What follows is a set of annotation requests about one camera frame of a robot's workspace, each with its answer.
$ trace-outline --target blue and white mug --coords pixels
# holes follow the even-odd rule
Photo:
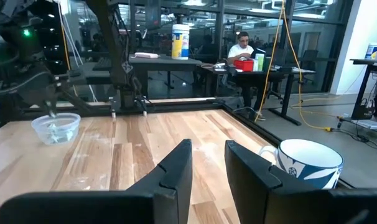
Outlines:
[[[259,155],[264,152],[274,154],[278,168],[318,189],[334,189],[342,172],[342,156],[317,142],[288,139],[278,149],[263,147]]]

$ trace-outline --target red box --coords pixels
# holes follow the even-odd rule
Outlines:
[[[235,60],[234,66],[236,67],[236,69],[241,69],[243,72],[252,72],[253,60]]]

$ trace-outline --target clear plastic bowl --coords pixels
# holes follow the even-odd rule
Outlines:
[[[56,118],[41,116],[32,121],[39,139],[48,146],[73,141],[79,130],[81,117],[73,113],[58,113]]]

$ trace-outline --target wooden table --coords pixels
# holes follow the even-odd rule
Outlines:
[[[224,145],[258,152],[268,145],[223,110],[83,118],[75,141],[40,142],[30,121],[0,129],[0,204],[32,191],[124,190],[181,140],[193,146],[189,223],[239,223],[226,176]]]

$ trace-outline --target green light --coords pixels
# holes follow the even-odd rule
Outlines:
[[[24,30],[22,31],[22,34],[23,34],[24,36],[26,36],[26,37],[30,37],[30,36],[31,36],[31,32],[29,32],[28,29],[24,29]]]

